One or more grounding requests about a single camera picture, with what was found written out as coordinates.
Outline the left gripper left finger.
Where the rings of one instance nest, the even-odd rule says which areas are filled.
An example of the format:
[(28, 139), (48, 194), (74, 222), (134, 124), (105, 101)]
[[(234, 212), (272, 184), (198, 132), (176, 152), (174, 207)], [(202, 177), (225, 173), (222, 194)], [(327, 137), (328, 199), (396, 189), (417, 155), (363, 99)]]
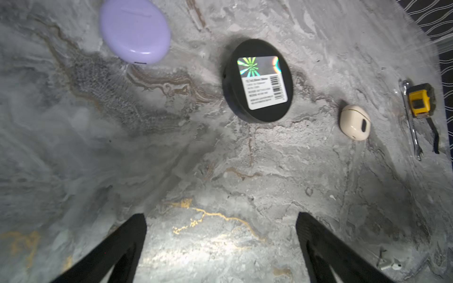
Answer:
[(134, 214), (82, 260), (53, 281), (99, 283), (110, 272), (108, 282), (131, 283), (138, 267), (146, 232), (144, 214)]

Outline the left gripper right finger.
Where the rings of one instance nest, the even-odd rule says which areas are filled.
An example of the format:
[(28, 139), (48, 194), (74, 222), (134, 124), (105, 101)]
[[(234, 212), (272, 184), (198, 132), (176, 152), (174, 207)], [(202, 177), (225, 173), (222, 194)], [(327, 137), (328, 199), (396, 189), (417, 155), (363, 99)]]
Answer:
[(307, 212), (300, 212), (296, 232), (312, 283), (391, 283), (323, 224)]

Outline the white stem earbuds pair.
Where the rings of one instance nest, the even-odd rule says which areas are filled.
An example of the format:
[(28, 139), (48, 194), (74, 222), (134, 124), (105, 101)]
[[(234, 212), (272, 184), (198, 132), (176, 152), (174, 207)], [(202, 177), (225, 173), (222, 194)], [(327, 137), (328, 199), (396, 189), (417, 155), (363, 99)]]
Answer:
[(388, 269), (399, 271), (402, 269), (402, 263), (394, 257), (390, 250), (382, 248), (379, 251), (379, 258), (376, 267), (381, 271)]

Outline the purple earbud charging case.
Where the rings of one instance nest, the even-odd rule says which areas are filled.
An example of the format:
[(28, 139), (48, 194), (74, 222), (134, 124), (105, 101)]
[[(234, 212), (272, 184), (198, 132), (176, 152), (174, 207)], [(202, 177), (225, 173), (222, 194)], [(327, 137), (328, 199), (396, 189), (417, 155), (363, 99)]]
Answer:
[(108, 0), (99, 14), (100, 34), (110, 50), (131, 64), (155, 64), (168, 53), (171, 29), (150, 1)]

